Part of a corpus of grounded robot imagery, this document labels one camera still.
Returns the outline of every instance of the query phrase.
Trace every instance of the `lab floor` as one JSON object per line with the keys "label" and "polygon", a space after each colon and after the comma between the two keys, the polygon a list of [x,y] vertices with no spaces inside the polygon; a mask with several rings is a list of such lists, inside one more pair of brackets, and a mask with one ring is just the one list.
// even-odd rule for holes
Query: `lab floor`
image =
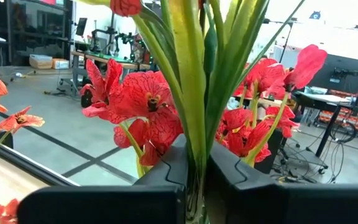
{"label": "lab floor", "polygon": [[[31,75],[27,78],[10,77],[9,94],[1,98],[8,108],[7,114],[15,113],[31,105],[29,114],[41,116],[45,124],[39,129],[53,139],[49,141],[26,129],[20,129],[14,136],[14,149],[36,162],[49,167],[80,185],[131,185],[137,180],[135,152],[132,148],[119,149],[113,141],[114,125],[98,118],[85,118],[81,113],[79,98],[50,96],[44,91],[54,91],[58,86],[58,75]],[[313,143],[323,129],[301,126],[301,132],[293,133],[288,144],[300,142],[301,148]],[[317,149],[319,139],[310,146]],[[337,158],[334,173],[339,170],[341,150],[333,151],[335,143],[327,153],[329,169],[325,174],[313,178],[327,182],[331,178],[331,158]],[[298,173],[316,173],[317,168],[308,167],[305,162],[288,161],[291,169]],[[344,162],[337,183],[358,183],[358,139],[344,145]]]}

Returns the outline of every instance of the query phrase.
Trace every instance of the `computer screen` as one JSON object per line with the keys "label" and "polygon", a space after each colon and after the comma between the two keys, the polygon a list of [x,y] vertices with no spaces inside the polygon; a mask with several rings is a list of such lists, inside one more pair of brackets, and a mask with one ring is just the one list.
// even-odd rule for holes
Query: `computer screen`
{"label": "computer screen", "polygon": [[358,59],[328,55],[308,86],[358,94]]}
{"label": "computer screen", "polygon": [[78,20],[77,30],[75,32],[76,35],[84,35],[85,27],[86,27],[86,21],[88,18],[80,18]]}

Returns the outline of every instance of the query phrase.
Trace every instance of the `gray floor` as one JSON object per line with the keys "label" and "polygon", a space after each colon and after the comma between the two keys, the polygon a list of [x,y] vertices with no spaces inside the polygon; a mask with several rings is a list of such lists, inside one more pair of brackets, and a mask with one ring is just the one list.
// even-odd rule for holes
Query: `gray floor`
{"label": "gray floor", "polygon": [[[137,178],[135,152],[133,149],[119,149],[114,144],[114,125],[98,118],[85,118],[81,113],[79,98],[69,96],[48,96],[44,91],[54,91],[58,75],[32,75],[27,78],[3,77],[8,82],[9,94],[1,98],[1,103],[9,109],[7,114],[15,113],[32,105],[30,114],[41,116],[46,123],[38,128],[53,137],[46,140],[26,129],[14,136],[14,149],[33,160],[69,177],[81,185],[130,185]],[[293,134],[288,145],[294,147],[296,141],[301,149],[311,145],[324,131],[321,128],[302,126],[301,132]],[[319,139],[310,146],[317,149]],[[332,167],[337,174],[341,163],[341,150],[334,156],[332,143],[324,150],[323,157],[329,169],[325,174],[315,174],[317,166],[293,159],[288,161],[291,170],[308,175],[320,182],[327,182],[332,176]],[[337,158],[331,164],[331,158]],[[358,139],[344,146],[344,162],[337,183],[358,183]]]}

